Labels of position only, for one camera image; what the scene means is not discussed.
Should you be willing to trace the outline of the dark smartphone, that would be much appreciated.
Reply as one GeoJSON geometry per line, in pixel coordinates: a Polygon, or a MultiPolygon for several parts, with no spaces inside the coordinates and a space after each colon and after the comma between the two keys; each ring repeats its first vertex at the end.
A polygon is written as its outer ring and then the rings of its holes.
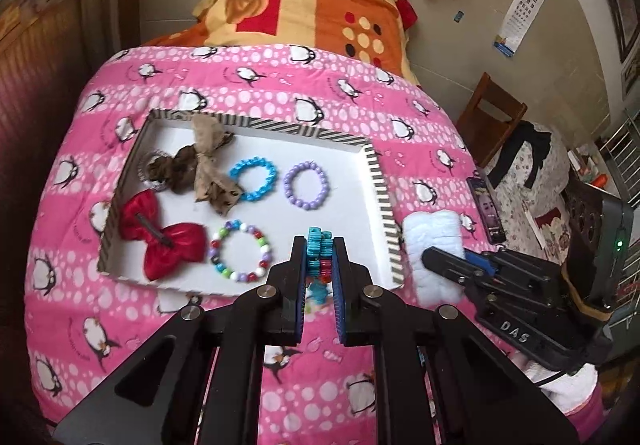
{"type": "Polygon", "coordinates": [[[505,243],[506,232],[504,231],[498,209],[485,180],[481,176],[469,176],[466,182],[468,182],[470,187],[489,243],[491,243],[491,245],[501,245],[505,243]]]}

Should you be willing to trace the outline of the red satin bow clip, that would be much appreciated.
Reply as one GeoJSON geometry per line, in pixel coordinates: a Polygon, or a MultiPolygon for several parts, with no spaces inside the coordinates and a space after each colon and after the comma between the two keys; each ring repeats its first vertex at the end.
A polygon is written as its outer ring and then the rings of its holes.
{"type": "Polygon", "coordinates": [[[143,274],[149,281],[166,278],[183,264],[202,262],[207,251],[203,225],[160,226],[160,203],[151,190],[135,194],[120,209],[118,230],[121,239],[145,243],[143,274]]]}

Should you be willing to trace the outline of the pink penguin quilt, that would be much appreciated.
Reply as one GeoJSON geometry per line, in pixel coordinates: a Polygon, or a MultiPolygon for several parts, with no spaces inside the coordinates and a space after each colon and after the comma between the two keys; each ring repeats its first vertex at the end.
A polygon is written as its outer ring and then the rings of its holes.
{"type": "MultiPolygon", "coordinates": [[[[273,266],[288,260],[273,260],[261,229],[228,219],[210,240],[204,226],[203,261],[220,277],[250,285],[239,295],[129,285],[98,272],[117,181],[152,109],[279,120],[369,140],[390,195],[405,280],[398,288],[380,287],[408,304],[421,307],[402,236],[402,222],[410,213],[457,212],[463,248],[489,246],[466,182],[475,172],[471,155],[447,114],[404,78],[295,44],[122,51],[81,95],[44,187],[29,248],[25,325],[30,367],[42,411],[56,425],[183,306],[229,305],[262,286],[273,266]],[[238,235],[247,236],[259,252],[257,264],[246,271],[233,269],[223,256],[224,245],[238,235]]],[[[276,166],[258,157],[224,173],[243,188],[240,202],[264,198],[278,180],[276,166]]],[[[326,173],[314,161],[294,165],[283,185],[288,201],[306,211],[318,209],[329,195],[326,173]]],[[[336,331],[333,240],[341,236],[319,226],[297,236],[306,240],[302,340],[294,347],[265,348],[254,444],[379,444],[373,351],[345,347],[336,331]]],[[[587,365],[555,377],[478,326],[465,295],[450,305],[567,417],[578,443],[596,431],[603,420],[597,369],[587,365]]]]}

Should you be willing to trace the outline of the striped shallow box tray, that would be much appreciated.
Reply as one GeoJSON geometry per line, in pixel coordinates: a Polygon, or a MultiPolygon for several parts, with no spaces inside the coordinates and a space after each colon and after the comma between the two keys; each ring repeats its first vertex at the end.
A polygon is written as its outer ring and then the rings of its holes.
{"type": "MultiPolygon", "coordinates": [[[[319,226],[345,239],[352,261],[367,266],[373,283],[387,289],[402,286],[405,280],[398,228],[378,155],[369,140],[279,120],[209,115],[217,117],[227,131],[234,133],[233,141],[217,153],[218,168],[228,172],[242,160],[265,158],[277,168],[277,183],[273,192],[257,202],[239,202],[227,217],[217,214],[208,202],[196,202],[193,191],[157,192],[161,227],[179,222],[198,223],[206,227],[210,240],[225,220],[239,219],[265,233],[273,260],[279,262],[288,258],[294,236],[306,235],[309,226],[319,226]],[[304,161],[314,161],[326,173],[329,183],[329,195],[316,210],[295,207],[284,192],[286,172],[304,161]]],[[[172,156],[181,147],[191,145],[193,116],[166,109],[152,109],[146,116],[117,181],[96,269],[129,285],[198,295],[239,295],[250,285],[220,277],[213,265],[205,261],[181,265],[168,278],[149,281],[143,274],[145,243],[119,237],[122,205],[146,188],[139,178],[139,169],[156,153],[172,156]]],[[[259,252],[247,236],[238,235],[224,245],[223,256],[233,269],[246,271],[257,264],[259,252]]]]}

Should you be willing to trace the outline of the white fluffy scrunchie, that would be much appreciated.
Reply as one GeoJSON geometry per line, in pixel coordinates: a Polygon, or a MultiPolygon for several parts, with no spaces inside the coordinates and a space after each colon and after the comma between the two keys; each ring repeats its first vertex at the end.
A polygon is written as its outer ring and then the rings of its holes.
{"type": "Polygon", "coordinates": [[[435,247],[464,258],[459,214],[450,210],[410,213],[402,222],[402,236],[418,304],[421,307],[457,304],[462,299],[462,287],[427,269],[422,263],[422,253],[435,247]]]}

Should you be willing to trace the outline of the orange yellow folded blanket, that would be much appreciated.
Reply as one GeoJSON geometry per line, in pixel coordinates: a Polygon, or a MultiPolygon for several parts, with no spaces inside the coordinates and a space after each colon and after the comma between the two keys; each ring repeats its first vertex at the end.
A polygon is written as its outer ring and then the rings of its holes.
{"type": "Polygon", "coordinates": [[[190,27],[152,39],[154,46],[299,44],[418,79],[407,54],[418,20],[408,0],[201,0],[190,27]]]}

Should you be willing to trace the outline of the leopard brown bow scrunchie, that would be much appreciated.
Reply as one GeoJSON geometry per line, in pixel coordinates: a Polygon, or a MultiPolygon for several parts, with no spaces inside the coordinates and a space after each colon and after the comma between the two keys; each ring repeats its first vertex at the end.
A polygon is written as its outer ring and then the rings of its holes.
{"type": "Polygon", "coordinates": [[[226,216],[244,193],[236,179],[218,168],[217,153],[233,141],[233,134],[205,114],[195,114],[191,126],[194,143],[174,156],[152,156],[141,168],[143,179],[176,194],[192,190],[196,202],[208,202],[216,213],[226,216]]]}

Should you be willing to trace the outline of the wooden chair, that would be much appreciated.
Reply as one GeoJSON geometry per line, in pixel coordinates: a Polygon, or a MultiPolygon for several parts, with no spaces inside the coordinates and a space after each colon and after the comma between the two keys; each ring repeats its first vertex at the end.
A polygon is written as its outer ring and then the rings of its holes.
{"type": "Polygon", "coordinates": [[[503,90],[484,72],[456,122],[466,149],[480,168],[498,153],[526,112],[525,103],[503,90]]]}

